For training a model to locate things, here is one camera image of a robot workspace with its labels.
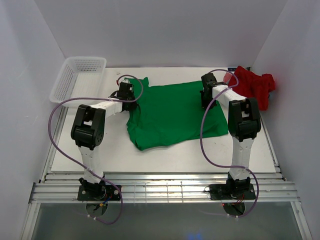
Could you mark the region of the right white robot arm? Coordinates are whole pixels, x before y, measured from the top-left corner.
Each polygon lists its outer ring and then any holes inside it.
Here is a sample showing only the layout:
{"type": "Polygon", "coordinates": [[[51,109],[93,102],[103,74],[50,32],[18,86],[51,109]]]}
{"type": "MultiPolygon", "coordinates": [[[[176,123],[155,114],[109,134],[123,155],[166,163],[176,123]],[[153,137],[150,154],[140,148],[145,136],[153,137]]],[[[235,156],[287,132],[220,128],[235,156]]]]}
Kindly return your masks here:
{"type": "Polygon", "coordinates": [[[233,146],[226,183],[211,184],[208,191],[210,197],[213,200],[253,200],[256,195],[250,180],[249,163],[253,142],[261,130],[258,101],[236,93],[223,81],[218,82],[212,72],[203,75],[201,82],[201,107],[205,113],[217,103],[227,108],[228,132],[233,146]]]}

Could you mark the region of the green t shirt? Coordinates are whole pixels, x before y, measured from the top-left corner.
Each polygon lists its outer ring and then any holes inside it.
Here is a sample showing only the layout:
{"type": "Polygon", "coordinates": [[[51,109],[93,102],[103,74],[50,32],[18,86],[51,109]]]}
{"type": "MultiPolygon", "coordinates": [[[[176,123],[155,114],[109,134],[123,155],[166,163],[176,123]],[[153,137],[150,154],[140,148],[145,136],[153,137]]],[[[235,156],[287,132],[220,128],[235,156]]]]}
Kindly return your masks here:
{"type": "Polygon", "coordinates": [[[150,86],[147,77],[129,79],[137,108],[130,111],[127,132],[135,147],[144,151],[184,141],[228,134],[220,105],[205,113],[201,104],[201,81],[150,86]]]}

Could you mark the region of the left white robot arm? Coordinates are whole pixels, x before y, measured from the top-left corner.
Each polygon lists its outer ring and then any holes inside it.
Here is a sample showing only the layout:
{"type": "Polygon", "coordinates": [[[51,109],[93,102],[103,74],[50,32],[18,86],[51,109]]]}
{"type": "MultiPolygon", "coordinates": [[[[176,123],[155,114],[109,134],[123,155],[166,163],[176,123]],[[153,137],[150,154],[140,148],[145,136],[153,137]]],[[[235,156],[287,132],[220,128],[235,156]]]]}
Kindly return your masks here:
{"type": "Polygon", "coordinates": [[[78,147],[82,164],[86,167],[79,179],[79,201],[119,201],[121,186],[114,187],[102,180],[99,146],[105,136],[106,119],[137,107],[133,84],[125,81],[106,101],[94,105],[81,104],[71,128],[71,138],[78,147]]]}

